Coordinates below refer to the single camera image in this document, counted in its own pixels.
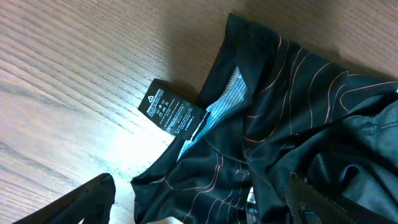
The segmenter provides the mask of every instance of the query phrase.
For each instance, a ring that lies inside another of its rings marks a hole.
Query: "clothing label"
[[[185,140],[193,139],[205,123],[205,110],[179,97],[158,79],[150,84],[138,110],[164,131]]]
[[[259,212],[256,208],[256,199],[254,198],[253,187],[251,187],[248,199],[246,201],[246,220],[248,224],[260,223]]]

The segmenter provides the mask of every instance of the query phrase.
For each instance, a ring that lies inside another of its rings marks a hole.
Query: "wooden table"
[[[172,140],[137,106],[153,78],[195,99],[229,12],[352,72],[398,74],[393,0],[2,0],[0,223],[102,172],[116,182],[111,223],[133,223],[129,181]]]

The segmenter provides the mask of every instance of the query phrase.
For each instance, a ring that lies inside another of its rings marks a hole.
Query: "black fabric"
[[[110,174],[100,174],[15,224],[109,223],[116,188]]]
[[[254,187],[262,223],[292,222],[291,172],[398,222],[398,101],[394,80],[349,71],[232,14],[197,99],[207,107],[237,66],[253,104],[218,124],[177,161],[176,139],[132,180],[134,218],[245,223]]]

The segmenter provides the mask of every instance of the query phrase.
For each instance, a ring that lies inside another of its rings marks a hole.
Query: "dark object in foreground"
[[[101,174],[15,224],[109,223],[116,188],[110,174]]]

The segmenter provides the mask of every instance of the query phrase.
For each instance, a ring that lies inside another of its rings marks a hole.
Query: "wood grain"
[[[369,75],[398,77],[398,3],[241,0],[0,1],[0,223],[102,172],[111,223],[133,223],[129,181],[172,136],[137,110],[150,81],[195,99],[229,12]]]

